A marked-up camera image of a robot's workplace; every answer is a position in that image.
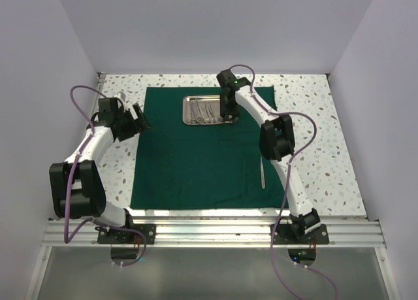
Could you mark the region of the green surgical cloth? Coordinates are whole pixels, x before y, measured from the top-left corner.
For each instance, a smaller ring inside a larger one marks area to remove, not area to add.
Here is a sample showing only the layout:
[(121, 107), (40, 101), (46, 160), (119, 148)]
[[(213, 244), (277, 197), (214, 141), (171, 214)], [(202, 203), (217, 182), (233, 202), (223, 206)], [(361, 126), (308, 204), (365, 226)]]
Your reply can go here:
[(284, 190), (271, 163), (263, 159), (260, 129), (248, 112), (234, 124), (185, 125), (188, 95), (217, 95), (219, 88), (146, 90), (144, 114), (152, 128), (141, 133), (131, 208), (197, 210), (268, 208), (282, 204)]

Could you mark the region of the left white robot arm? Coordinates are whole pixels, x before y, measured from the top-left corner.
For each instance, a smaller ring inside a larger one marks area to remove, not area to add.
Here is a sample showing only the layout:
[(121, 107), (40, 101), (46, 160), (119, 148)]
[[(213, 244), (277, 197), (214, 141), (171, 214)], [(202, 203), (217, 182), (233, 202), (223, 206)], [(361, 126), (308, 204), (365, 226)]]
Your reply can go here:
[(98, 104), (99, 110), (87, 118), (85, 137), (76, 150), (49, 168), (54, 212), (64, 220), (66, 233), (71, 220), (83, 219), (113, 227), (113, 236), (127, 243), (134, 239), (136, 227), (126, 209), (107, 200), (98, 164), (113, 144), (152, 126), (137, 103), (125, 108), (120, 98), (105, 97)]

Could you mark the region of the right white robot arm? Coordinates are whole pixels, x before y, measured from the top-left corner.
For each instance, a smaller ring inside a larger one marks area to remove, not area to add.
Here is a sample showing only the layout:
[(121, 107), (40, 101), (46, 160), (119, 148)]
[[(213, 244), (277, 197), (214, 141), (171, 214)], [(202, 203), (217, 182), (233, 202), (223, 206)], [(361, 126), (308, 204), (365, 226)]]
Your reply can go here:
[(299, 115), (312, 123), (313, 136), (317, 126), (313, 119), (301, 112), (278, 112), (255, 91), (254, 79), (238, 78), (232, 69), (221, 71), (216, 76), (221, 88), (220, 118), (224, 123), (232, 123), (244, 108), (260, 127), (259, 149), (262, 156), (276, 170), (285, 190), (283, 204), (289, 206), (292, 238), (297, 242), (307, 242), (321, 226), (320, 217), (306, 195), (299, 174), (291, 174), (291, 163), (297, 154), (307, 148), (310, 139), (299, 150), (295, 149), (295, 134), (292, 115)]

